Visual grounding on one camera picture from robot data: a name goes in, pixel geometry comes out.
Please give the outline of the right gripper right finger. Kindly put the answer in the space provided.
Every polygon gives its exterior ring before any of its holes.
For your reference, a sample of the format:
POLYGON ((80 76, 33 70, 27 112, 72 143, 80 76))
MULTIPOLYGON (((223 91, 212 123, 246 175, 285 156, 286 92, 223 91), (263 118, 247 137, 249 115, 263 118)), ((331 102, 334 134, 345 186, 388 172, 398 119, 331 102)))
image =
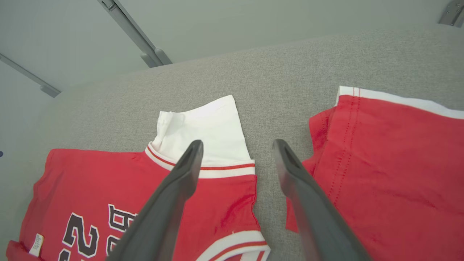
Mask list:
POLYGON ((283 139, 273 142, 277 175, 291 201, 307 261, 370 261, 371 257, 315 179, 283 139))

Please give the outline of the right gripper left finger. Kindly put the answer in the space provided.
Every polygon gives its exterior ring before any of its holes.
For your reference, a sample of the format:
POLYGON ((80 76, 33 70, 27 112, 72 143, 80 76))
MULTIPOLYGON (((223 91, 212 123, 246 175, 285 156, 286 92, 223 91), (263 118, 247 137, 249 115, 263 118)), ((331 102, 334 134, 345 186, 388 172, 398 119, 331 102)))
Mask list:
POLYGON ((107 257, 108 261, 172 260, 185 202, 195 193, 203 158, 191 142, 107 257))

